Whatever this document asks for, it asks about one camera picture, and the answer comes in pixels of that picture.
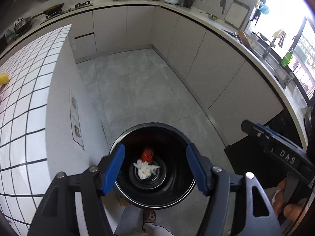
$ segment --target white pants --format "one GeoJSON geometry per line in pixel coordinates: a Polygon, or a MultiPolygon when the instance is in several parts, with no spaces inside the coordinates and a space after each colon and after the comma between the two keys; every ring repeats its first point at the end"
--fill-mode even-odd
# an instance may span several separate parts
{"type": "Polygon", "coordinates": [[[145,223],[142,228],[150,236],[173,236],[166,228],[152,223],[145,223]]]}

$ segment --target white countertop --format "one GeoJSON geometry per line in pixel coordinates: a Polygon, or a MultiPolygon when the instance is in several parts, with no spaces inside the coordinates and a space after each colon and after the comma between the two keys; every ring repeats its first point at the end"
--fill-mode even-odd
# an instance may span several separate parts
{"type": "Polygon", "coordinates": [[[110,7],[110,6],[127,6],[127,5],[156,5],[161,6],[166,9],[170,9],[172,11],[176,11],[177,13],[184,15],[186,17],[189,17],[205,27],[211,29],[213,32],[216,32],[220,36],[222,36],[224,39],[226,39],[228,42],[230,42],[232,45],[234,45],[236,48],[238,48],[249,60],[253,62],[253,64],[256,65],[256,67],[263,73],[263,75],[268,79],[268,81],[271,83],[273,88],[278,93],[279,97],[283,101],[284,105],[288,109],[293,122],[296,126],[296,129],[298,131],[299,137],[302,142],[303,149],[306,150],[307,144],[308,144],[308,138],[306,135],[304,122],[303,122],[303,113],[302,111],[297,107],[296,103],[292,99],[292,93],[288,90],[284,91],[278,81],[274,78],[274,76],[269,72],[269,70],[265,67],[262,62],[259,61],[258,58],[254,56],[254,54],[248,50],[243,44],[238,42],[236,39],[234,39],[232,36],[228,35],[223,30],[229,30],[229,31],[236,31],[233,29],[230,25],[224,23],[222,20],[213,21],[208,18],[207,14],[202,14],[201,11],[197,8],[192,7],[191,9],[180,7],[172,4],[164,3],[163,1],[157,2],[157,1],[143,1],[143,0],[127,0],[127,1],[113,1],[113,0],[95,0],[91,1],[93,3],[92,6],[80,8],[74,11],[70,11],[67,13],[64,13],[58,17],[53,18],[52,20],[49,20],[45,23],[42,23],[45,21],[46,17],[41,16],[40,18],[36,19],[31,27],[31,29],[24,34],[22,37],[18,38],[16,41],[11,43],[5,51],[2,53],[2,56],[9,51],[12,47],[14,47],[17,43],[21,42],[23,39],[26,39],[31,34],[35,33],[39,29],[50,25],[51,23],[58,21],[64,17],[68,17],[73,14],[77,14],[79,12],[88,11],[88,10],[95,10],[97,8],[104,8],[104,7],[110,7]]]}

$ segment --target person's leg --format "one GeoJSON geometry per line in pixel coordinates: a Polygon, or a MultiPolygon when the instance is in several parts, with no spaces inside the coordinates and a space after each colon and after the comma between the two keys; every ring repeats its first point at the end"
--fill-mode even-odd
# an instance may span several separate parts
{"type": "Polygon", "coordinates": [[[143,210],[142,230],[150,236],[173,236],[166,228],[155,225],[156,214],[154,210],[143,210]]]}

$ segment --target green dish soap bottle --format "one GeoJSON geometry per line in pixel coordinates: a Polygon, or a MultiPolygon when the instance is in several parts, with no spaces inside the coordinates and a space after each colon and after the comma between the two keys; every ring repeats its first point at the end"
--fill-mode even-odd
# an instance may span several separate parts
{"type": "Polygon", "coordinates": [[[293,50],[291,50],[290,52],[287,52],[287,54],[281,60],[280,64],[282,67],[286,67],[291,62],[293,58],[292,53],[293,53],[293,50]]]}

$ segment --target white tissue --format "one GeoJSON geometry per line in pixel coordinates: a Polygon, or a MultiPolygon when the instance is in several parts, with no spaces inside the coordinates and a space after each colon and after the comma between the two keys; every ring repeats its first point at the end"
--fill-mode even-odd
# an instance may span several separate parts
{"type": "Polygon", "coordinates": [[[137,163],[133,163],[134,166],[138,169],[138,176],[141,180],[147,179],[152,174],[156,174],[156,170],[160,168],[160,166],[149,165],[147,161],[142,162],[142,160],[137,160],[137,163]]]}

